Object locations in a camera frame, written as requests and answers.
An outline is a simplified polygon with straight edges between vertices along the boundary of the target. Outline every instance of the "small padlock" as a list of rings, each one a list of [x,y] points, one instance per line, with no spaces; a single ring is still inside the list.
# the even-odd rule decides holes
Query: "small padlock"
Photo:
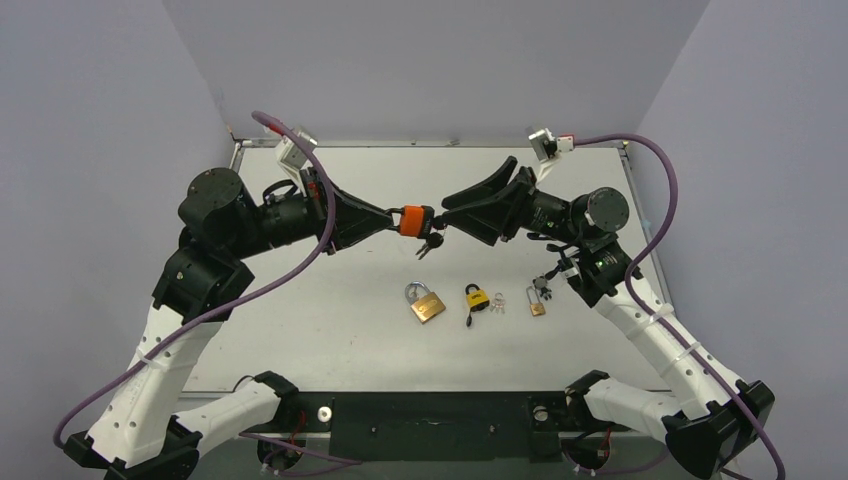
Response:
[[[533,301],[533,297],[530,296],[530,292],[533,292],[533,295],[536,297],[535,302]],[[535,287],[527,287],[527,300],[530,302],[530,313],[534,317],[545,314],[545,305],[542,304],[542,299],[539,298],[539,292],[536,291]]]
[[[472,312],[479,312],[489,306],[489,297],[474,283],[465,286],[465,301]]]
[[[426,295],[420,298],[418,297],[419,288],[426,292]],[[421,282],[412,282],[407,285],[404,294],[406,301],[409,302],[412,311],[415,312],[422,324],[427,323],[428,320],[444,312],[447,308],[441,299]]]

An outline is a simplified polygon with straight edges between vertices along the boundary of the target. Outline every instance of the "key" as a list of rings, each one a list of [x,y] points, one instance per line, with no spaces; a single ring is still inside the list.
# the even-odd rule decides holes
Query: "key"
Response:
[[[424,241],[424,246],[415,252],[415,254],[418,255],[418,260],[424,258],[424,255],[430,253],[430,250],[441,247],[443,243],[445,243],[445,237],[443,237],[440,233],[433,232],[427,235],[427,239]]]
[[[506,313],[504,305],[506,305],[506,300],[503,298],[503,294],[498,292],[495,294],[494,298],[492,298],[492,306],[489,307],[489,311],[497,313]]]
[[[548,288],[548,279],[544,275],[539,275],[533,279],[533,287],[536,288],[539,296],[544,300],[550,300],[553,297],[552,290]]]

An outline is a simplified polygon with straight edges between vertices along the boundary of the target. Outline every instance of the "white wall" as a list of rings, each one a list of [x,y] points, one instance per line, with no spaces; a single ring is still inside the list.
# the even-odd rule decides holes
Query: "white wall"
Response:
[[[713,0],[639,128],[680,177],[661,256],[681,319],[774,390],[767,430],[789,478],[848,469],[846,18],[843,0]],[[639,153],[658,224],[665,179]],[[752,450],[746,473],[773,478]]]
[[[635,129],[707,3],[165,0],[237,136],[261,107],[319,140],[513,144]]]
[[[161,3],[2,3],[4,478],[102,478],[53,448],[53,426],[126,367],[186,185],[231,152]]]

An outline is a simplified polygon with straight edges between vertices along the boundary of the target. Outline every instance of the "yellow padlock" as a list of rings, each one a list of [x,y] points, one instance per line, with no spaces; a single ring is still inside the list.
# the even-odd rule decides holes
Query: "yellow padlock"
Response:
[[[479,312],[489,306],[489,297],[476,284],[469,283],[465,287],[465,301],[472,312]]]

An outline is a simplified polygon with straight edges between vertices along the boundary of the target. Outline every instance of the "cable tie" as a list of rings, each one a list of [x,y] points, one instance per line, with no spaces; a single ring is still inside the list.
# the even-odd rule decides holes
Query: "cable tie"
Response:
[[[155,368],[155,369],[157,369],[157,370],[164,370],[164,369],[165,369],[165,367],[164,367],[161,363],[159,363],[158,361],[156,361],[155,359],[154,359],[154,360],[149,360],[149,359],[145,356],[146,354],[145,354],[143,351],[141,351],[141,348],[136,347],[136,349],[135,349],[135,354],[139,356],[139,358],[140,358],[140,360],[139,360],[139,361],[140,361],[140,362],[142,362],[142,363],[144,363],[144,364],[145,364],[145,365],[147,365],[148,367],[150,367],[150,368]]]
[[[698,348],[700,346],[701,346],[701,342],[695,342],[692,345],[689,345],[689,348],[680,352],[680,355],[674,357],[674,360],[669,362],[669,364],[663,369],[663,371],[660,372],[660,377],[665,376],[665,374],[668,373],[669,370],[671,370],[675,365],[677,365],[677,362],[688,357],[689,354],[691,354],[693,351],[695,351],[696,348]]]
[[[639,335],[641,335],[641,334],[642,334],[642,332],[644,332],[644,331],[645,331],[645,329],[647,329],[648,327],[650,327],[651,325],[653,325],[653,324],[654,324],[654,322],[656,322],[656,321],[657,321],[657,320],[659,320],[660,318],[662,318],[662,317],[664,317],[664,316],[666,316],[666,315],[668,315],[669,313],[672,313],[672,312],[674,312],[674,307],[672,307],[672,306],[671,306],[671,304],[664,303],[664,304],[663,304],[663,305],[659,308],[659,310],[657,310],[656,312],[654,312],[654,314],[653,314],[653,315],[651,315],[650,317],[648,317],[648,318],[647,318],[645,321],[643,321],[642,323],[640,323],[640,324],[636,325],[635,327],[633,327],[633,329],[632,329],[632,330],[630,330],[629,332],[627,332],[627,333],[625,334],[625,336],[627,337],[627,339],[628,339],[628,340],[633,341],[633,339],[634,339],[634,338],[636,338],[636,337],[638,337]]]

